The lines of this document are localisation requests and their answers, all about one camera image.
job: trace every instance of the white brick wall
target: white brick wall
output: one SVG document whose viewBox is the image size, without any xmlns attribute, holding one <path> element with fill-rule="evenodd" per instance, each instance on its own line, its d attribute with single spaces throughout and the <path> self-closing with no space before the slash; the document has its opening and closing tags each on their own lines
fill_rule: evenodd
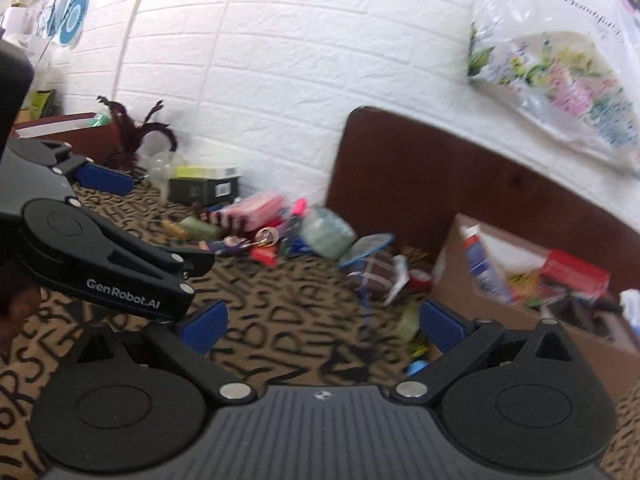
<svg viewBox="0 0 640 480">
<path fill-rule="evenodd" d="M 52 78 L 68 111 L 109 86 L 132 0 L 95 0 Z M 322 200 L 344 120 L 377 105 L 510 156 L 640 230 L 640 183 L 569 152 L 466 85 L 472 0 L 140 0 L 115 97 L 158 99 L 195 160 L 233 158 L 245 192 Z"/>
</svg>

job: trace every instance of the headboard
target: headboard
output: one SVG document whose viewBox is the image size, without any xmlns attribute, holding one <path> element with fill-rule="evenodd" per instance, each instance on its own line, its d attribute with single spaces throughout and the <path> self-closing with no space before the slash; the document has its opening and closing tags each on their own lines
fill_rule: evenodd
<svg viewBox="0 0 640 480">
<path fill-rule="evenodd" d="M 640 234 L 513 160 L 377 108 L 346 123 L 327 207 L 359 236 L 396 234 L 435 259 L 461 212 L 611 272 L 610 290 L 640 288 Z"/>
</svg>

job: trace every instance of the plastic bag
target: plastic bag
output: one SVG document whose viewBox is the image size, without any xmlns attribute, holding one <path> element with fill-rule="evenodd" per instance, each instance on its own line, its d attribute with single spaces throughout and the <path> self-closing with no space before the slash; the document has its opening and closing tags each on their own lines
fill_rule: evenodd
<svg viewBox="0 0 640 480">
<path fill-rule="evenodd" d="M 574 149 L 640 176 L 630 0 L 476 0 L 468 77 Z"/>
</svg>

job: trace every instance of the blue gripper pad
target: blue gripper pad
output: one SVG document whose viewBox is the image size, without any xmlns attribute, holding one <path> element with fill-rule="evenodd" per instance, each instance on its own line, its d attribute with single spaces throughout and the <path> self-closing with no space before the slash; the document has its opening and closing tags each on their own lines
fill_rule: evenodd
<svg viewBox="0 0 640 480">
<path fill-rule="evenodd" d="M 135 181 L 129 175 L 91 163 L 81 166 L 74 177 L 82 187 L 120 196 L 125 196 L 135 185 Z"/>
<path fill-rule="evenodd" d="M 175 333 L 188 346 L 204 355 L 225 335 L 227 324 L 226 303 L 221 300 L 185 316 L 176 323 Z"/>
<path fill-rule="evenodd" d="M 420 309 L 420 330 L 445 353 L 471 334 L 474 325 L 443 304 L 427 300 Z"/>
</svg>

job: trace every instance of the gray ribbed plate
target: gray ribbed plate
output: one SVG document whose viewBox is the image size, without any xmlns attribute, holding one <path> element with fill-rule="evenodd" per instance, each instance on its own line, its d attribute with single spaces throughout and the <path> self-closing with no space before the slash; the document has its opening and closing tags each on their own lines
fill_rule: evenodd
<svg viewBox="0 0 640 480">
<path fill-rule="evenodd" d="M 102 477 L 54 469 L 45 478 Z M 108 478 L 604 480 L 607 476 L 596 466 L 549 476 L 489 469 L 454 448 L 429 410 L 388 402 L 376 386 L 271 386 L 249 406 L 219 410 L 180 456 L 144 472 Z"/>
</svg>

